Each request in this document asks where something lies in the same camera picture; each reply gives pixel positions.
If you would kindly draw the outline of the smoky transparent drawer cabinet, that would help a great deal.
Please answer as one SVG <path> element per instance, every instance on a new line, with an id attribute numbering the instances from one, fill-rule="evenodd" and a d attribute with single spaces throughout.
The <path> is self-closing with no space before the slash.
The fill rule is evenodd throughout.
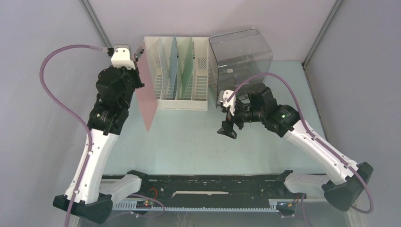
<path id="1" fill-rule="evenodd" d="M 209 89 L 219 107 L 221 91 L 235 90 L 249 77 L 268 72 L 273 52 L 257 28 L 209 38 Z"/>

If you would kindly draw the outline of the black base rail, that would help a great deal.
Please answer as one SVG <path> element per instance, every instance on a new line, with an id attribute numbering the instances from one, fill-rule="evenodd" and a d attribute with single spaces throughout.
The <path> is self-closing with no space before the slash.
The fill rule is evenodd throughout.
<path id="1" fill-rule="evenodd" d="M 273 200 L 294 207 L 302 197 L 290 192 L 280 175 L 148 175 L 136 170 L 127 173 L 142 180 L 138 194 L 152 200 L 140 201 L 138 206 L 148 208 L 266 208 Z"/>

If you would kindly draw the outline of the blue folder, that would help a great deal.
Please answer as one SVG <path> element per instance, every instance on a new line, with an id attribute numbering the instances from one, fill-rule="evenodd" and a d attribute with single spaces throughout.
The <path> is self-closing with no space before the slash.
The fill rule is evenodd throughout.
<path id="1" fill-rule="evenodd" d="M 162 91 L 160 99 L 175 99 L 175 82 L 178 71 L 178 48 L 176 36 L 163 37 L 158 46 L 162 71 Z"/>

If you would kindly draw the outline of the green clipboard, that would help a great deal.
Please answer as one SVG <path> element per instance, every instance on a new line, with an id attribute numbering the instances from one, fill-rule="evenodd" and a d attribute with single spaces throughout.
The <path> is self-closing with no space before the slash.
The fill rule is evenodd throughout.
<path id="1" fill-rule="evenodd" d="M 179 38 L 180 86 L 179 99 L 185 99 L 194 70 L 194 42 L 193 37 Z"/>

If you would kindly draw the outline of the pink folder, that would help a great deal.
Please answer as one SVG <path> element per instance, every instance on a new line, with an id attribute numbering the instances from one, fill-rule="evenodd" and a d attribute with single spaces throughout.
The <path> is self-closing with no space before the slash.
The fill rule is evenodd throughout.
<path id="1" fill-rule="evenodd" d="M 139 70 L 139 77 L 141 82 L 144 83 L 144 87 L 137 89 L 135 93 L 146 131 L 149 132 L 156 115 L 158 101 L 152 81 L 152 74 L 149 70 L 145 42 L 141 44 L 138 51 L 137 66 Z"/>

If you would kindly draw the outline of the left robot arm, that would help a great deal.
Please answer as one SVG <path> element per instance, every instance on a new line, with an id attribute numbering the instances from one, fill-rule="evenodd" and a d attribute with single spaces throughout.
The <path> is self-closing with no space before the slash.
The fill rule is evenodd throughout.
<path id="1" fill-rule="evenodd" d="M 90 137 L 73 180 L 53 206 L 97 224 L 109 218 L 114 205 L 131 194 L 144 197 L 149 183 L 126 174 L 111 183 L 102 183 L 103 171 L 112 147 L 129 115 L 133 93 L 144 87 L 136 63 L 113 63 L 102 70 L 96 82 L 97 95 L 87 127 Z"/>

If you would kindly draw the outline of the white file organizer rack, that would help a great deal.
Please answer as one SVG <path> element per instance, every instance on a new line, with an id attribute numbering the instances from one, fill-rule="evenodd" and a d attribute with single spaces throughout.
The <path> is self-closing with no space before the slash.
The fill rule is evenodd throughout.
<path id="1" fill-rule="evenodd" d="M 207 111 L 209 39 L 146 36 L 144 45 L 158 109 Z"/>

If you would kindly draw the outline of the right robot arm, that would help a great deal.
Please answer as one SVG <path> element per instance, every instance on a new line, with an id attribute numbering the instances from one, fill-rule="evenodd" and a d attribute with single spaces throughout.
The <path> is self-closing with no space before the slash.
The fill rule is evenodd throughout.
<path id="1" fill-rule="evenodd" d="M 311 175 L 284 171 L 275 184 L 279 197 L 305 193 L 323 196 L 341 211 L 355 209 L 354 202 L 367 186 L 373 167 L 367 162 L 359 164 L 339 152 L 301 119 L 299 111 L 289 105 L 279 105 L 266 85 L 252 85 L 247 96 L 249 102 L 243 103 L 234 91 L 220 91 L 218 102 L 226 119 L 217 133 L 236 139 L 235 125 L 242 129 L 245 123 L 260 122 L 268 131 L 303 150 L 325 172 L 324 175 Z"/>

